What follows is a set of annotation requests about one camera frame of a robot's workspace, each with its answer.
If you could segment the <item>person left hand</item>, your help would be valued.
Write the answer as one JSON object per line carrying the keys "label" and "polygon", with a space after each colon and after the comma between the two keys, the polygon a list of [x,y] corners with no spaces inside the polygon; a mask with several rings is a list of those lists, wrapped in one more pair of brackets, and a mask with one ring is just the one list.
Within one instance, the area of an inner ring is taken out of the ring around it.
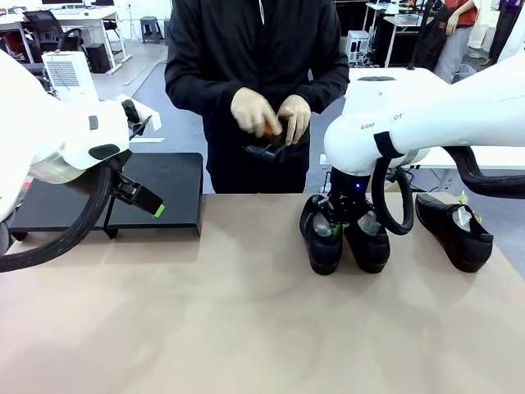
{"label": "person left hand", "polygon": [[290,95],[280,106],[277,116],[286,121],[285,144],[297,144],[307,130],[311,110],[304,98],[296,94]]}

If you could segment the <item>person right hand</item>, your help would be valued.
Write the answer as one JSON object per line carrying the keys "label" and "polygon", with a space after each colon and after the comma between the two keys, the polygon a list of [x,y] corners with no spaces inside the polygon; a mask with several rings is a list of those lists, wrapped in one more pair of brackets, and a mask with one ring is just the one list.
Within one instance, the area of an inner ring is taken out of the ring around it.
{"label": "person right hand", "polygon": [[260,138],[265,134],[280,135],[282,126],[270,103],[249,88],[237,90],[231,100],[231,114],[239,128]]}

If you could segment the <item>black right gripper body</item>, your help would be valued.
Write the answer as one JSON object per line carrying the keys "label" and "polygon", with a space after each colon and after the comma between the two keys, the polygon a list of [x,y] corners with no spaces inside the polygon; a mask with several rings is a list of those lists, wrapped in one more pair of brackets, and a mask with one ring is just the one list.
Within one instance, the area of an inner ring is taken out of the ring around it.
{"label": "black right gripper body", "polygon": [[331,188],[328,199],[332,206],[364,204],[370,175],[355,176],[346,174],[335,167],[331,169]]}

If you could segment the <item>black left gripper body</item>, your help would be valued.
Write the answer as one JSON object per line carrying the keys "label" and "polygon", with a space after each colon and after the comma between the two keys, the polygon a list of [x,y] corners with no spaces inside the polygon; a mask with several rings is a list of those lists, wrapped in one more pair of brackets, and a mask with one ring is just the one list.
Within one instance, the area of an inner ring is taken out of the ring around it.
{"label": "black left gripper body", "polygon": [[123,202],[139,202],[143,186],[124,174],[116,175],[116,198]]}

